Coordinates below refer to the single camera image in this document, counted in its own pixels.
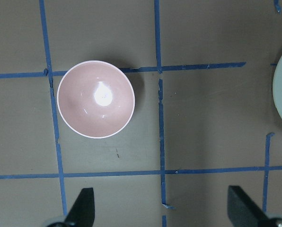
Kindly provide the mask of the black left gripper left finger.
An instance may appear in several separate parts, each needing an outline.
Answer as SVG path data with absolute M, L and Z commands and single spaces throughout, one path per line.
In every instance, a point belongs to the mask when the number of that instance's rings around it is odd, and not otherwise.
M 93 188 L 83 188 L 75 200 L 64 223 L 67 227 L 92 227 L 95 221 Z

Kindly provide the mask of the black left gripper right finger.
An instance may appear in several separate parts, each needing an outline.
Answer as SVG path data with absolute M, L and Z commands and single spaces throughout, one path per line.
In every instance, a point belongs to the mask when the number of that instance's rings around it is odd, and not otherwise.
M 240 186 L 230 185 L 227 215 L 234 227 L 266 227 L 270 219 Z

